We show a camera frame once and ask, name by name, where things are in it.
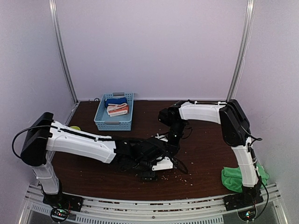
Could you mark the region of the green microfiber towel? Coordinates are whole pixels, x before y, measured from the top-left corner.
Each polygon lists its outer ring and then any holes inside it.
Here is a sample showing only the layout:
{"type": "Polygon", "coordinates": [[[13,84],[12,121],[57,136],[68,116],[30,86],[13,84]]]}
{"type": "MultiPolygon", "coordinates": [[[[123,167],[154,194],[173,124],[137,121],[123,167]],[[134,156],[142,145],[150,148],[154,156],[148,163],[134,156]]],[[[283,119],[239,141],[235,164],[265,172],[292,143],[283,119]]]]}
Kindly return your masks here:
{"type": "MultiPolygon", "coordinates": [[[[259,174],[262,178],[264,185],[267,185],[267,181],[270,176],[266,173],[265,169],[261,164],[257,164],[259,174]]],[[[242,193],[242,174],[239,167],[229,168],[224,167],[221,171],[221,181],[225,188],[233,192],[242,193]]]]}

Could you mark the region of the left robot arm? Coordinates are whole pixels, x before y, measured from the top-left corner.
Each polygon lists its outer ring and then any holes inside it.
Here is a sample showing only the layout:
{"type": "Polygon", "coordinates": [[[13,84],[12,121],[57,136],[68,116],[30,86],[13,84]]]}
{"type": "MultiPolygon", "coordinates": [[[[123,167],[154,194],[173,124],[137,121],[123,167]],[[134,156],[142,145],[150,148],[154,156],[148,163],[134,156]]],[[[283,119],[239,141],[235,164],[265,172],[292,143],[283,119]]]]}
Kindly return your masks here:
{"type": "Polygon", "coordinates": [[[121,171],[140,170],[143,179],[151,180],[156,177],[156,171],[179,164],[174,156],[180,150],[186,121],[167,125],[170,127],[168,132],[148,139],[101,136],[67,127],[55,121],[52,113],[45,112],[31,127],[14,136],[12,142],[21,134],[27,134],[21,152],[17,153],[15,148],[12,151],[33,169],[42,186],[45,203],[63,207],[80,203],[82,199],[71,199],[63,193],[62,183],[51,164],[50,152],[75,154],[105,164],[115,163],[121,171]]]}

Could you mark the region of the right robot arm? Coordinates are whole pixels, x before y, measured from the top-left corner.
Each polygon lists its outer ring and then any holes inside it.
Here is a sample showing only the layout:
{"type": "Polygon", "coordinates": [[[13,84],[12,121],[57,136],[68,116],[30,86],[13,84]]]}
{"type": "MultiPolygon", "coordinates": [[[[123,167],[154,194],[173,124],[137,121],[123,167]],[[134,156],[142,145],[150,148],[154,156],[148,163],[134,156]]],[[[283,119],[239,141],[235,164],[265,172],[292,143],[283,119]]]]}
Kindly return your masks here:
{"type": "Polygon", "coordinates": [[[242,192],[240,203],[249,206],[260,195],[262,180],[258,172],[257,159],[252,148],[255,138],[250,132],[250,123],[237,100],[212,102],[178,101],[159,112],[158,120],[170,129],[166,150],[174,156],[179,151],[179,142],[189,120],[214,122],[221,126],[222,137],[236,156],[241,175],[242,192]]]}

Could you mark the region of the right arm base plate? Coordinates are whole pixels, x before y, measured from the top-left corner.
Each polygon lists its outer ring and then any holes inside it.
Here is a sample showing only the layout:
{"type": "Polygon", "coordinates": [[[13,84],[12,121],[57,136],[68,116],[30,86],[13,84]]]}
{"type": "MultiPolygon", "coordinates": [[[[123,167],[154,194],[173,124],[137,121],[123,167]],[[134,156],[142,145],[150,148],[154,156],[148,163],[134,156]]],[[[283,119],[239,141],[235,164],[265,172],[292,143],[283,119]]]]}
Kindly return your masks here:
{"type": "Polygon", "coordinates": [[[253,198],[250,195],[238,193],[223,197],[223,201],[226,211],[231,211],[253,206],[255,203],[262,203],[263,197],[258,195],[257,197],[253,198]]]}

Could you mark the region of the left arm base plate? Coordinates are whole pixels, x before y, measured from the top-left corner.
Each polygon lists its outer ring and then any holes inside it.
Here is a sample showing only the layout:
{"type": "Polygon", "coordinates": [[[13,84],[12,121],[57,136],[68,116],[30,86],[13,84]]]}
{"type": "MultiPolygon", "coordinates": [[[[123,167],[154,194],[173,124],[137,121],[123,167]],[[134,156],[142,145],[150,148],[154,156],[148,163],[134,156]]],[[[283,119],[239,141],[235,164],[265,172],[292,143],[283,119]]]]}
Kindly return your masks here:
{"type": "Polygon", "coordinates": [[[80,212],[83,205],[83,198],[68,194],[48,195],[43,197],[43,203],[51,207],[62,208],[70,211],[80,212]]]}

